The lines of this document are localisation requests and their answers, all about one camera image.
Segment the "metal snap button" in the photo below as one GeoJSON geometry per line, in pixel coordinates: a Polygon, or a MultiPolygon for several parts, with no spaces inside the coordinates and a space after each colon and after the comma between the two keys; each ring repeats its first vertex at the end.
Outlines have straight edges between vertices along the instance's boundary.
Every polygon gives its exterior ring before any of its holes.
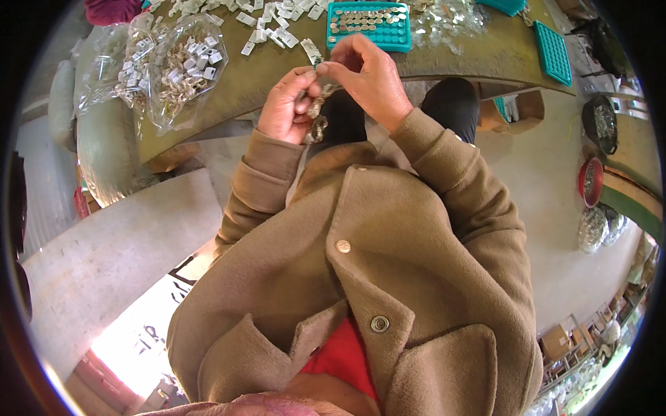
{"type": "Polygon", "coordinates": [[[347,240],[340,240],[335,243],[335,248],[338,249],[340,253],[348,253],[352,250],[352,245],[349,244],[347,240]]]}
{"type": "Polygon", "coordinates": [[[384,332],[388,329],[388,318],[386,316],[376,316],[370,322],[370,327],[375,332],[384,332]]]}

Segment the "red bowl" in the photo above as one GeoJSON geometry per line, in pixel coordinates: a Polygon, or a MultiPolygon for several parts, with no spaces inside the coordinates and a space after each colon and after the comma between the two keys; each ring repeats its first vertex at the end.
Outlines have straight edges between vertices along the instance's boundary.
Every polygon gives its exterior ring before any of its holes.
{"type": "Polygon", "coordinates": [[[598,157],[593,157],[583,163],[580,172],[578,172],[578,192],[583,197],[585,205],[593,208],[601,198],[601,189],[603,188],[603,165],[598,157]],[[592,188],[585,195],[585,173],[587,169],[592,169],[592,188]]]}

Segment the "red shirt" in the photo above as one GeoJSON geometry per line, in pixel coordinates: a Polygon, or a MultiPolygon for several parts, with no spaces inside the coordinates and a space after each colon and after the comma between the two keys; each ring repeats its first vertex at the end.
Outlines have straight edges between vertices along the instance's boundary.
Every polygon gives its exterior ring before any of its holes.
{"type": "Polygon", "coordinates": [[[366,347],[353,317],[344,318],[338,329],[300,372],[332,375],[346,381],[380,404],[372,383],[366,347]]]}

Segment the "green table surface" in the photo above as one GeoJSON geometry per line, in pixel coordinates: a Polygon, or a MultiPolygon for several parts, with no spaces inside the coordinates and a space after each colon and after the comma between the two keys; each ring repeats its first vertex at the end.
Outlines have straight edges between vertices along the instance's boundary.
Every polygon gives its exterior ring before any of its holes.
{"type": "MultiPolygon", "coordinates": [[[[528,15],[531,19],[557,30],[543,1],[533,0],[529,5],[531,11],[528,15]]],[[[168,17],[171,7],[170,2],[164,2],[154,14],[164,15],[164,22],[174,21],[180,17],[180,12],[172,18],[168,17]]],[[[453,38],[457,45],[464,47],[460,56],[454,55],[446,45],[414,48],[408,53],[392,53],[403,80],[457,76],[518,89],[551,89],[575,95],[574,88],[560,84],[541,70],[537,43],[531,28],[526,27],[518,16],[508,17],[489,7],[487,10],[491,20],[486,24],[486,33],[473,38],[453,38]]],[[[207,92],[206,103],[194,120],[193,127],[157,136],[155,126],[146,118],[139,120],[137,115],[135,128],[142,164],[198,132],[260,108],[270,89],[284,74],[294,67],[310,64],[300,45],[293,49],[281,49],[270,39],[257,44],[249,57],[241,55],[240,51],[254,28],[236,20],[239,11],[230,13],[225,6],[221,6],[209,12],[224,19],[221,30],[229,63],[217,85],[207,92]]],[[[260,11],[255,11],[252,16],[260,16],[260,11]]],[[[309,19],[304,13],[298,21],[290,21],[288,30],[299,40],[312,39],[319,50],[328,56],[326,22],[326,13],[317,21],[309,19]]]]}

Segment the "maroon cloth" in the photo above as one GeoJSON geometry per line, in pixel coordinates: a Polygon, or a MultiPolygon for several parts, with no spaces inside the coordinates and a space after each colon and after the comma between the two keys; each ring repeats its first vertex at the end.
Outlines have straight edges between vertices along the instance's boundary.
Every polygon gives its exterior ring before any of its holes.
{"type": "Polygon", "coordinates": [[[143,0],[83,0],[85,16],[93,25],[127,23],[141,13],[143,0]]]}

